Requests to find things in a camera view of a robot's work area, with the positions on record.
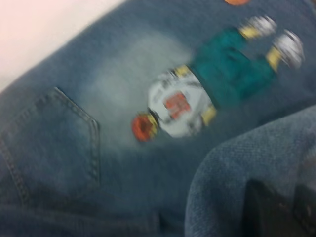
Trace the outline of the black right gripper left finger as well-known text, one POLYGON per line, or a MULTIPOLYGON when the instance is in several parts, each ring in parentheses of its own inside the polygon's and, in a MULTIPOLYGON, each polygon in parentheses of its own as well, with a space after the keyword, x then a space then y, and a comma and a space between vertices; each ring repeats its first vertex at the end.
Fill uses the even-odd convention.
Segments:
POLYGON ((259 180, 246 184, 243 205, 244 237, 299 237, 300 226, 291 207, 275 189, 259 180))

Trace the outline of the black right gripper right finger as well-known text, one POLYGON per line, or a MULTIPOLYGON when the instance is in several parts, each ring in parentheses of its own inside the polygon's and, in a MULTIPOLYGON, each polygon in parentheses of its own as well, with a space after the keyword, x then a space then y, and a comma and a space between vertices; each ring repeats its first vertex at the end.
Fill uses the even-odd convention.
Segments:
POLYGON ((316 231, 316 191, 298 185, 294 196, 294 216, 306 232, 316 231))

